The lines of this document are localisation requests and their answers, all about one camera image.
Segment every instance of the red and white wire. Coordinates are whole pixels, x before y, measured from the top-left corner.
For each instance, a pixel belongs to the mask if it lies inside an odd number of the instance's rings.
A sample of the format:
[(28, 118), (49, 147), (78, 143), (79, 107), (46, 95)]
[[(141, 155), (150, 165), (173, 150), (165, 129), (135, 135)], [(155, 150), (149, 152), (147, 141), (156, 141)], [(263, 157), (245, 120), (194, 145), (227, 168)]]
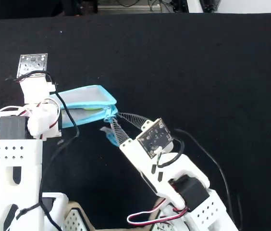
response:
[(129, 224), (135, 225), (135, 226), (151, 225), (151, 224), (156, 224), (156, 223), (161, 223), (161, 222), (166, 222), (166, 221), (169, 221), (169, 220), (174, 220), (174, 219), (181, 218), (188, 211), (188, 209), (185, 208), (179, 214), (175, 214), (173, 216), (169, 216), (169, 217), (165, 217), (165, 218), (158, 218), (158, 219), (154, 219), (154, 220), (148, 220), (148, 221), (133, 222), (133, 221), (130, 220), (131, 218), (137, 217), (138, 215), (141, 215), (141, 214), (150, 214), (150, 213), (156, 212), (157, 210), (159, 210), (161, 208), (161, 206), (165, 203), (165, 201), (166, 201), (166, 199), (163, 199), (157, 206), (155, 206), (150, 211), (143, 211), (143, 212), (139, 212), (139, 213), (130, 214), (127, 217), (127, 222)]
[(56, 125), (56, 123), (59, 121), (60, 114), (61, 114), (61, 107), (60, 107), (60, 104), (59, 104), (58, 102), (56, 102), (53, 98), (50, 98), (50, 97), (43, 99), (43, 100), (38, 104), (38, 106), (40, 106), (45, 100), (50, 100), (50, 101), (54, 102), (54, 103), (57, 105), (57, 108), (58, 108), (58, 115), (57, 115), (57, 117), (55, 118), (54, 123), (52, 123), (52, 124), (49, 126), (49, 128), (52, 128), (52, 127), (53, 127), (54, 125)]

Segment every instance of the black cloth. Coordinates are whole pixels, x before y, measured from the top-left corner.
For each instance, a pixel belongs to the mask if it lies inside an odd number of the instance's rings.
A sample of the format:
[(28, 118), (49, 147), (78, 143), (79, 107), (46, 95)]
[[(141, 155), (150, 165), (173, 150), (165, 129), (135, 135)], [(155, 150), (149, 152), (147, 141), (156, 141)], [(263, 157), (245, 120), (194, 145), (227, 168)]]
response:
[[(271, 231), (271, 14), (0, 21), (0, 108), (23, 104), (20, 86), (4, 81), (16, 76), (20, 54), (44, 52), (60, 91), (101, 84), (121, 112), (162, 117), (172, 131), (191, 132), (222, 166), (234, 202), (240, 196), (244, 230)], [(44, 190), (78, 201), (99, 229), (129, 227), (126, 216), (152, 208), (156, 196), (102, 126), (80, 126)], [(217, 168), (179, 136), (226, 201)], [(44, 143), (44, 163), (56, 142)]]

